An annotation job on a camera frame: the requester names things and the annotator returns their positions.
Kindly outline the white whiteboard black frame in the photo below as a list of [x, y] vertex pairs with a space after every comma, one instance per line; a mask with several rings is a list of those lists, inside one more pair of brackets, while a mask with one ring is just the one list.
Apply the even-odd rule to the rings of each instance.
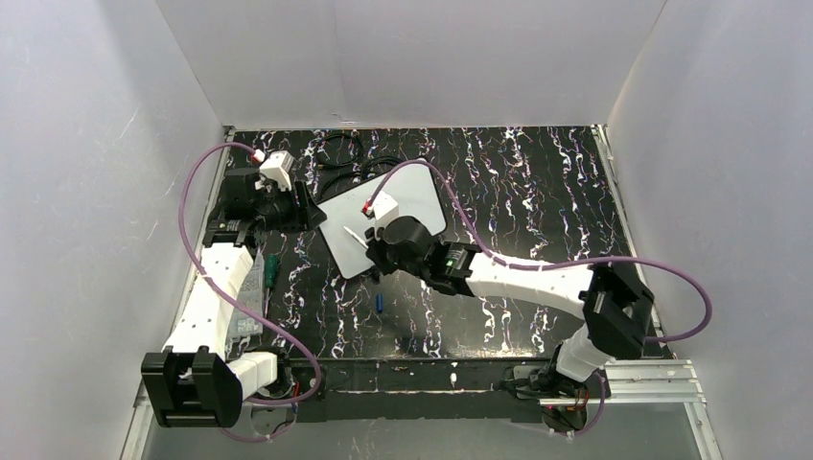
[[318, 230], [344, 279], [352, 279], [373, 266], [360, 244], [366, 230], [383, 228], [400, 217], [414, 217], [438, 236], [448, 224], [441, 191], [431, 170], [416, 163], [391, 176], [357, 184], [319, 201], [317, 206], [327, 216]]

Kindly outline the white whiteboard marker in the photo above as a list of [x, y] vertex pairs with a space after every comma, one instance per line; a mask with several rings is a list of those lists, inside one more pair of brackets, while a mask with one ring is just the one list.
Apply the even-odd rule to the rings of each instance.
[[343, 226], [343, 227], [342, 227], [342, 229], [343, 229], [343, 230], [344, 230], [344, 231], [345, 231], [345, 232], [346, 232], [346, 233], [347, 233], [347, 234], [348, 234], [348, 235], [349, 235], [349, 236], [350, 236], [350, 237], [351, 237], [351, 238], [352, 238], [352, 239], [353, 239], [353, 240], [354, 240], [354, 241], [355, 241], [355, 242], [356, 242], [358, 245], [360, 245], [362, 248], [364, 248], [364, 249], [367, 249], [367, 248], [368, 248], [366, 240], [365, 240], [365, 239], [363, 239], [363, 238], [362, 238], [360, 235], [358, 235], [356, 232], [354, 232], [352, 229], [350, 229], [350, 228], [349, 228], [349, 227], [347, 227], [347, 226]]

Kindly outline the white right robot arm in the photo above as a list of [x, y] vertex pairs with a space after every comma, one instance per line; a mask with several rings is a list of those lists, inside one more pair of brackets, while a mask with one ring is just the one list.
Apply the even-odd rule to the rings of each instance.
[[439, 293], [495, 297], [551, 307], [583, 320], [560, 344], [538, 387], [582, 383], [609, 360], [643, 354], [654, 295], [627, 263], [557, 268], [490, 257], [471, 243], [444, 241], [414, 217], [399, 217], [364, 233], [366, 257], [383, 274], [403, 271]]

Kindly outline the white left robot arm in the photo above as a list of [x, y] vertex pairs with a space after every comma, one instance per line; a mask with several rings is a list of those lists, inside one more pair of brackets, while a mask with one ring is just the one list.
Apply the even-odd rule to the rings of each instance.
[[255, 168], [225, 174], [182, 316], [162, 350], [145, 354], [141, 364], [160, 426], [232, 427], [246, 399], [290, 382], [273, 348], [228, 358], [233, 303], [268, 233], [314, 230], [326, 218], [303, 181]]

